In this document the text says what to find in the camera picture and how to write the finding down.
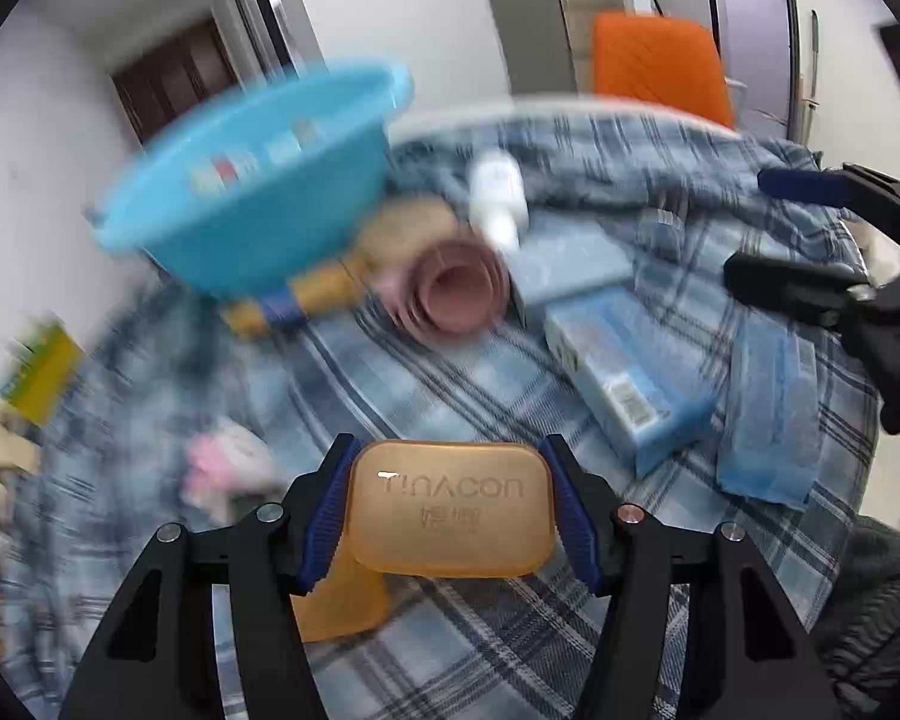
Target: wooden door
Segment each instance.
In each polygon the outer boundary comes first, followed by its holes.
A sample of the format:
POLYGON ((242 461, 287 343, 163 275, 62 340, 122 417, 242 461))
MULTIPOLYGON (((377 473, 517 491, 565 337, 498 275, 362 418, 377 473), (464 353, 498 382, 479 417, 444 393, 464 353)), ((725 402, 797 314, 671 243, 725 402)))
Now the wooden door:
POLYGON ((141 143, 237 83, 212 18, 164 41, 113 76, 141 143))

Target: pink roll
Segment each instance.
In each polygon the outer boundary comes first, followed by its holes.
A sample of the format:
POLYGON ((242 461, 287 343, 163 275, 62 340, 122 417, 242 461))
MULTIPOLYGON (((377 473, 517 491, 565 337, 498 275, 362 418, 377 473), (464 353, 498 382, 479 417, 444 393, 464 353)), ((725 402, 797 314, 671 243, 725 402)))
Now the pink roll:
POLYGON ((480 333, 503 317, 509 301, 503 261, 477 238, 431 245, 374 285, 394 323, 422 343, 480 333))

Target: plaid tablecloth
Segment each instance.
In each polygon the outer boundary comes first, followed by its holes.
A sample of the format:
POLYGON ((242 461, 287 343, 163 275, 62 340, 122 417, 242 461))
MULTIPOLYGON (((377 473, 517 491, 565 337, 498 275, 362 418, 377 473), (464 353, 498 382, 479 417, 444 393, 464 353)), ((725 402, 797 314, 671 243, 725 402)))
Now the plaid tablecloth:
MULTIPOLYGON (((443 132, 394 154, 394 188, 461 199, 474 151, 502 146, 521 162, 532 234, 595 218, 625 245, 638 210, 665 187, 692 194, 682 265, 643 266, 638 295, 701 375, 722 382, 744 310, 721 266, 745 248, 861 266, 833 210, 769 201, 768 165, 812 168, 789 143, 715 134, 634 114, 516 119, 443 132)), ((876 398, 858 362, 828 333, 818 348, 821 476, 805 512, 723 494, 714 447, 674 456, 636 482, 540 344, 505 325, 470 346, 430 351, 394 333, 373 303, 285 338, 239 343, 216 307, 172 287, 119 319, 79 372, 46 435, 39 476, 16 509, 2 592, 10 683, 53 717, 112 594, 154 529, 207 525, 180 500, 189 439, 227 415, 262 437, 287 480, 314 469, 338 432, 534 443, 562 433, 578 459, 662 521, 712 531, 741 523, 811 624, 832 586, 874 451, 876 398)), ((722 426, 724 414, 715 420, 722 426)), ((569 717, 607 602, 587 594, 562 551, 511 581, 389 578, 391 615, 365 635, 310 646, 332 718, 569 717)), ((221 598, 226 595, 221 591, 221 598)), ((686 599, 671 598, 658 711, 672 715, 686 599)), ((226 603, 215 605, 221 686, 244 715, 226 603)))

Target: orange chair backrest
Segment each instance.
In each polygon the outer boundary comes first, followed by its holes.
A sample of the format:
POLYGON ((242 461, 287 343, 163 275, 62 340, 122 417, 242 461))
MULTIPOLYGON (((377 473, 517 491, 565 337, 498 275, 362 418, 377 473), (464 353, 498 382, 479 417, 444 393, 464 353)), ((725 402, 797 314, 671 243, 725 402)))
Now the orange chair backrest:
POLYGON ((593 90, 669 105, 733 127, 724 69, 696 22, 605 11, 593 20, 593 90))

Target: screw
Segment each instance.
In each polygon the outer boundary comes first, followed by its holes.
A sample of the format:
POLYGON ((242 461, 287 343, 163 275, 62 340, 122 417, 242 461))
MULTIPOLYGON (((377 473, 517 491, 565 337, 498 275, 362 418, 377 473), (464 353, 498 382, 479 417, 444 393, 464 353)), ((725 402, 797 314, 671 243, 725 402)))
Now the screw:
POLYGON ((620 517, 624 522, 629 525, 636 525, 638 522, 643 522, 643 518, 646 516, 646 513, 639 506, 634 506, 631 503, 625 503, 619 509, 617 509, 617 517, 620 517))
POLYGON ((725 522, 720 526, 720 535, 727 541, 744 541, 746 531, 736 522, 725 522))
POLYGON ((183 533, 183 531, 178 524, 175 522, 168 522, 166 525, 161 525, 157 529, 156 541, 162 541, 165 544, 169 544, 180 538, 180 533, 183 533))
POLYGON ((847 294, 858 303, 867 303, 876 298, 876 290, 869 284, 854 284, 847 287, 847 294))
POLYGON ((265 503, 257 509, 257 519, 261 522, 276 522, 283 517, 283 507, 278 503, 265 503))
POLYGON ((833 309, 824 311, 820 314, 819 321, 821 327, 836 327, 840 324, 840 312, 834 311, 833 309))

